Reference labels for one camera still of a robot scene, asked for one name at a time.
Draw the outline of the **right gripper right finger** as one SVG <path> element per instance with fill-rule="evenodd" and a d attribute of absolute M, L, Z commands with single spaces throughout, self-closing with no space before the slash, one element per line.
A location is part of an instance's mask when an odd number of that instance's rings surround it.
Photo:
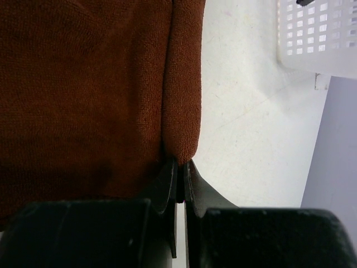
<path fill-rule="evenodd" d="M 237 207 L 183 167 L 188 267 L 355 267 L 356 253 L 327 210 Z"/>

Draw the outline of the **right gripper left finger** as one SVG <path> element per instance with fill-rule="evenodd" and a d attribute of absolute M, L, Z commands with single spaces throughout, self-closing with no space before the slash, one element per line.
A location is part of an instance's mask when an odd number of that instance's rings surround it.
<path fill-rule="evenodd" d="M 30 203 L 1 238 L 2 267 L 171 267 L 177 162 L 131 199 Z"/>

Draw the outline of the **brown orange towel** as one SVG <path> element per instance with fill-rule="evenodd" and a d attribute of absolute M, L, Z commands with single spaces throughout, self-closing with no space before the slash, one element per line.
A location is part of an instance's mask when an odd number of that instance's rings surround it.
<path fill-rule="evenodd" d="M 1 2 L 1 225 L 30 202 L 135 196 L 192 159 L 204 8 Z"/>

